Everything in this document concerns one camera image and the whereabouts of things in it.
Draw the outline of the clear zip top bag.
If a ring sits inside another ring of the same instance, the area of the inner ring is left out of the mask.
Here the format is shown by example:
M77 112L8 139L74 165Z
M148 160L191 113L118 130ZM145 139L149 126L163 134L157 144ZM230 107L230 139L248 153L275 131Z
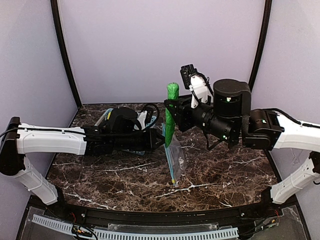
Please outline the clear zip top bag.
M174 134L168 147L164 144L165 155L168 162L171 179L175 179L174 187L178 187L181 176L185 173L187 163L184 149Z

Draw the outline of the black front frame rail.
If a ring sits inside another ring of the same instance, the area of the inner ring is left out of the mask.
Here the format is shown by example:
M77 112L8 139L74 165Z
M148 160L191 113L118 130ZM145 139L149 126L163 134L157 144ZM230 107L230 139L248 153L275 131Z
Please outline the black front frame rail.
M107 210L100 208L73 205L58 201L51 205L41 204L52 216L74 223L106 227L110 224L148 226L148 227L178 227L191 225L218 224L220 227L239 227L240 231L251 232L254 223L265 221L282 213L282 206L272 203L266 191L262 192L261 201L244 206L221 208L215 210L197 210L186 212L136 212Z

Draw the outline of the left black corner post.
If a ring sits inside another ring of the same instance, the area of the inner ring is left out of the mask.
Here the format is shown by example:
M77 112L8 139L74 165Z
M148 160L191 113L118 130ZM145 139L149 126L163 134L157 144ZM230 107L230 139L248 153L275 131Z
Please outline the left black corner post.
M58 47L59 47L62 63L64 66L65 74L66 74L68 84L73 96L73 100L76 104L77 109L80 109L83 104L76 86L76 81L72 72L71 63L70 63L70 59L67 52L67 46L65 43L63 26L62 26L60 11L59 11L59 3L57 0L51 0L50 6L51 6L56 38L57 38Z

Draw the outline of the light blue plastic basket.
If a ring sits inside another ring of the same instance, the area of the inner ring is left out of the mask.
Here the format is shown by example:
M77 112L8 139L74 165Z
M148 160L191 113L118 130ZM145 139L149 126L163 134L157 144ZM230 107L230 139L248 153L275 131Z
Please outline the light blue plastic basket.
M135 111L126 106L108 108L94 125L109 128L116 133L145 130L146 113L146 111Z

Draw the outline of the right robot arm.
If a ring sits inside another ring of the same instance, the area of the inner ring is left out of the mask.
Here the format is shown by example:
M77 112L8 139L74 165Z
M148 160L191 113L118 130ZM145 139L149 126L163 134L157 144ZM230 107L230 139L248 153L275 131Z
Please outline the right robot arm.
M221 79L213 86L199 75L190 78L191 94L166 99L164 105L181 132L193 127L205 137L213 135L229 148L271 151L300 149L309 151L301 166L281 182L265 189L265 205L281 205L320 177L320 127L294 119L278 108L251 108L251 90L246 82Z

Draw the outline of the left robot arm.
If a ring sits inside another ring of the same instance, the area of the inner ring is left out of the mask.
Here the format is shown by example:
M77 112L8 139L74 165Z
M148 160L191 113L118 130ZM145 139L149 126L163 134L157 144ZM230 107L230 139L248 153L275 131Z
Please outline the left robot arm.
M159 116L150 106L141 111L109 108L95 125L69 128L35 126L12 117L0 135L0 172L17 179L45 205L61 204L62 190L36 170L27 154L102 156L114 150L153 151L165 143L165 137L154 127Z

